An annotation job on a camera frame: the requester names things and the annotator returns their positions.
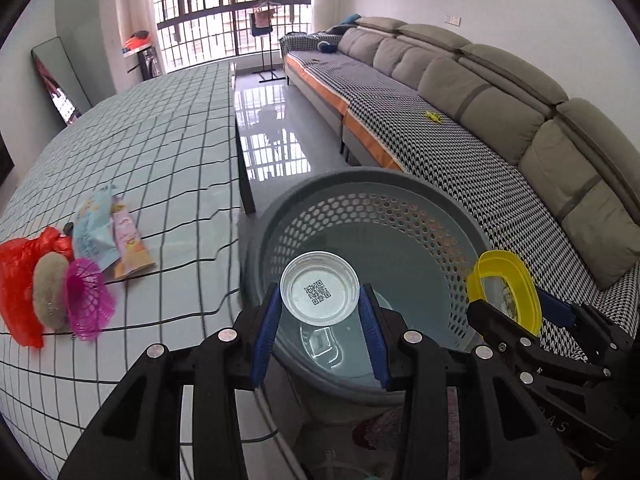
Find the small yellow toy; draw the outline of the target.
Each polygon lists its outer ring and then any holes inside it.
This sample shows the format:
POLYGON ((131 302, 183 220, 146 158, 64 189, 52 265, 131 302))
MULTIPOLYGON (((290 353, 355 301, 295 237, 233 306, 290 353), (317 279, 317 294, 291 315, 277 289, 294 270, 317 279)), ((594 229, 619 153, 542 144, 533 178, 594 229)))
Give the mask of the small yellow toy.
POLYGON ((436 122, 436 124, 441 124, 442 123, 442 115, 438 114, 438 113, 434 113, 434 112, 430 112, 429 110, 427 110, 425 112, 425 116, 431 121, 431 122, 436 122))

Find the blue cushion on sofa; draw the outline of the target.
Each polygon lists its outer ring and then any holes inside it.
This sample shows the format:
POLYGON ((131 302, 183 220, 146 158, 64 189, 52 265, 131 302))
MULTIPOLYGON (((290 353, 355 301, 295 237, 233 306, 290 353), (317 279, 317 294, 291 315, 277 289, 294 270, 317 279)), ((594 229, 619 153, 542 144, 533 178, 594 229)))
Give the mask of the blue cushion on sofa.
POLYGON ((345 32, 349 29, 355 28, 358 26, 358 21, 360 20, 361 15, 358 13, 349 15, 340 24, 333 25, 329 29, 326 30, 326 33, 329 35, 343 36, 345 32))

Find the light blue wipes packet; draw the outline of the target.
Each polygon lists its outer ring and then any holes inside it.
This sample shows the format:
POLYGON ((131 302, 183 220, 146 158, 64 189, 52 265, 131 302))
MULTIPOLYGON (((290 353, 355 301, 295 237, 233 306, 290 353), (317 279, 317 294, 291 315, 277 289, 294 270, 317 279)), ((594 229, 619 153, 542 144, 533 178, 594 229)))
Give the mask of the light blue wipes packet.
POLYGON ((105 271, 119 259, 114 241, 112 205, 114 188, 97 188, 76 212, 72 245, 76 259, 88 259, 105 271))

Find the black clothes stand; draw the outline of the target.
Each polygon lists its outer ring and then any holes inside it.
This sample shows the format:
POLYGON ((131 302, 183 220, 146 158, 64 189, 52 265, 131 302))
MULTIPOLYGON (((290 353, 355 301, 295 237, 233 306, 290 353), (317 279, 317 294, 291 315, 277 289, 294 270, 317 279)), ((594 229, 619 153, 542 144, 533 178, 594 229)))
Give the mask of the black clothes stand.
POLYGON ((259 77, 261 84, 285 80, 285 76, 277 74, 273 62, 272 19, 276 15, 276 11, 277 8, 272 6, 269 0, 260 0, 250 14, 250 32, 254 38, 259 40, 260 67, 255 75, 259 77))

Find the small dark grey scrap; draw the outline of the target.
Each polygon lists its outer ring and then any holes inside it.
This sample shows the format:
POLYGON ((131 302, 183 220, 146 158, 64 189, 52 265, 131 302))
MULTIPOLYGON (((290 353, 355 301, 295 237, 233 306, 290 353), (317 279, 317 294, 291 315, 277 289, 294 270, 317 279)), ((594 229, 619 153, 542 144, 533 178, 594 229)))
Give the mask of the small dark grey scrap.
POLYGON ((74 224, 73 222, 67 222, 65 226, 63 226, 63 233, 66 236, 71 236, 73 234, 74 224))

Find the beige round felt pouch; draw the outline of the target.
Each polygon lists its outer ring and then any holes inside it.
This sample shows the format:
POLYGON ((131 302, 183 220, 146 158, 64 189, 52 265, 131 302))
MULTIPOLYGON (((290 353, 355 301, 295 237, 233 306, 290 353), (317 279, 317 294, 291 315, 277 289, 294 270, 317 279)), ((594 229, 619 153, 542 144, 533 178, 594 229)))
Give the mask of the beige round felt pouch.
POLYGON ((64 280, 68 268, 67 259, 57 252, 49 252, 40 258, 34 270, 32 304, 38 321, 52 330, 62 330, 67 325, 64 299, 64 280))

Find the grey perforated trash basket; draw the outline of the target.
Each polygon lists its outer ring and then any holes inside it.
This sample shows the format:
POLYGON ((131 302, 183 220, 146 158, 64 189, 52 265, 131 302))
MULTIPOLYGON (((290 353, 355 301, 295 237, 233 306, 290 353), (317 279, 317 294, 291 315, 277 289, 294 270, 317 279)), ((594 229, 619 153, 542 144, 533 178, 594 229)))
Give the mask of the grey perforated trash basket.
MULTIPOLYGON (((346 260, 381 307, 442 347, 468 351, 465 279, 491 248, 475 219, 453 198, 397 171, 352 168, 291 188, 257 222, 245 260, 245 290, 262 299, 286 266, 306 252, 346 260)), ((328 396, 394 405, 399 393, 375 379, 358 314, 314 327, 284 311, 274 356, 289 373, 328 396)))

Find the pink plastic mesh cone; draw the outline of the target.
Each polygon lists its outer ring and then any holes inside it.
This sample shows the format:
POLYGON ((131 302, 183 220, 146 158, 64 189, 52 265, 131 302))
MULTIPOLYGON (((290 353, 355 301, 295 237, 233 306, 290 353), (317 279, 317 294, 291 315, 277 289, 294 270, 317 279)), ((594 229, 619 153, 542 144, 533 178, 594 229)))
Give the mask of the pink plastic mesh cone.
POLYGON ((100 267, 90 259, 75 259, 65 271, 63 290, 73 333, 83 341, 96 340, 115 313, 100 267))

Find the orange item on shelf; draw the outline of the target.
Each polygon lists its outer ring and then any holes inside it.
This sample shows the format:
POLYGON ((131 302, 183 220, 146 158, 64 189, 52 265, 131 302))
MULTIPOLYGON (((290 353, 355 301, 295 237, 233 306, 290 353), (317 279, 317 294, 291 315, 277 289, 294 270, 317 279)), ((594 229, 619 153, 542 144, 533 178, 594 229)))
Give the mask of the orange item on shelf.
POLYGON ((130 52, 130 51, 145 47, 150 43, 151 43, 150 33, 145 29, 138 30, 137 32, 134 32, 125 41, 124 45, 122 46, 122 52, 124 53, 130 52))

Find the grid-patterned tablecloth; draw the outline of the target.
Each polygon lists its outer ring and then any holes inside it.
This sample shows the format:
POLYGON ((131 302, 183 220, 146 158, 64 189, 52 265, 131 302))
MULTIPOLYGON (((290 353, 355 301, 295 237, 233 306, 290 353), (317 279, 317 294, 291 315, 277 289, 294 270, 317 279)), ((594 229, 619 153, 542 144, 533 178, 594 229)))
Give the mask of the grid-patterned tablecloth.
POLYGON ((113 96, 44 149, 1 219, 4 240, 62 228, 111 186, 153 258, 108 280, 111 321, 93 341, 47 332, 41 349, 1 335, 1 415, 39 478, 54 479, 140 354, 199 344, 240 310, 235 68, 178 70, 113 96))

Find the yellow plastic ring lid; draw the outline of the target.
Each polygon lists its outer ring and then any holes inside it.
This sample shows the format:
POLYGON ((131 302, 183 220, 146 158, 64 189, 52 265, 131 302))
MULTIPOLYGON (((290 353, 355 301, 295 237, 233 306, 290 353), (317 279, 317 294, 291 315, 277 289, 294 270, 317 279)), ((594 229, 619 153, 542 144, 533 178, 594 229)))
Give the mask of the yellow plastic ring lid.
POLYGON ((532 276, 514 252, 483 252, 465 280, 469 302, 485 300, 534 336, 542 326, 542 311, 532 276))

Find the houndstooth sofa cover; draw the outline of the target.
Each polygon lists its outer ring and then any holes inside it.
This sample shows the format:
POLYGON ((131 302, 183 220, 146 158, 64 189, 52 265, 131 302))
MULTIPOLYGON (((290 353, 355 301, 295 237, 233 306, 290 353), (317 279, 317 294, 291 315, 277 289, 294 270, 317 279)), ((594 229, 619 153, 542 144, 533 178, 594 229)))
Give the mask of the houndstooth sofa cover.
POLYGON ((600 288, 517 166, 411 88, 341 53, 341 38, 290 32, 280 49, 285 73, 341 133, 356 159, 437 186, 466 209, 492 246, 515 252, 543 290, 589 304, 637 335, 639 260, 611 287, 600 288), (320 41, 336 44, 337 52, 319 52, 320 41), (441 114, 442 123, 431 122, 427 110, 441 114))

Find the pink snack stick wrapper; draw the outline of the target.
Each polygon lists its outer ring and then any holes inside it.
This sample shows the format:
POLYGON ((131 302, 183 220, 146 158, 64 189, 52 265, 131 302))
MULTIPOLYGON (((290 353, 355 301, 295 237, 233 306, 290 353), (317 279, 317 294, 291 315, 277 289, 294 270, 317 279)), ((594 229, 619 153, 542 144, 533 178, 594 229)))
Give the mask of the pink snack stick wrapper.
POLYGON ((136 222, 120 198, 113 198, 111 216, 114 241, 120 255, 114 266, 114 279, 123 280, 130 274, 154 266, 155 262, 143 243, 136 222))

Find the leaning floor mirror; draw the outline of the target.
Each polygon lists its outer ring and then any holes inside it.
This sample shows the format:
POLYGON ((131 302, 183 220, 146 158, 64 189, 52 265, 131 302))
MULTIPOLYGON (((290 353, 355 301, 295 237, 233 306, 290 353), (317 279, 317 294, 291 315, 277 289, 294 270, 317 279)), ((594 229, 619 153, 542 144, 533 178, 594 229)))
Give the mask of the leaning floor mirror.
POLYGON ((44 88, 66 126, 92 107, 70 62, 62 40, 55 36, 30 51, 44 88))

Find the grey sectional sofa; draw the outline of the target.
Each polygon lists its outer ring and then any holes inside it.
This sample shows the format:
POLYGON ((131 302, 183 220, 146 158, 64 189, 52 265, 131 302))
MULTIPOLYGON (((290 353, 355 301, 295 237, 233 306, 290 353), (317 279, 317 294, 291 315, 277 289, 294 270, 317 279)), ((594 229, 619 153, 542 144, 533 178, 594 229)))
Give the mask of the grey sectional sofa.
POLYGON ((338 50, 414 90, 510 164, 600 288, 639 260, 639 153, 584 99, 518 56, 453 32, 363 18, 338 50))

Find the red plastic bag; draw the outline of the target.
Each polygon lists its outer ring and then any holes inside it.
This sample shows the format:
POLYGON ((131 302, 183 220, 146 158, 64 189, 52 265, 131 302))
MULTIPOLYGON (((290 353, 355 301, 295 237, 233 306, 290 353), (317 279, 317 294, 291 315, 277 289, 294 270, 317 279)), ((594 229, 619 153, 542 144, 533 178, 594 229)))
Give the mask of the red plastic bag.
POLYGON ((72 241, 53 226, 38 237, 3 242, 1 258, 1 317, 12 338, 22 347, 41 349, 43 325, 32 305, 32 285, 37 262, 49 252, 74 260, 72 241))

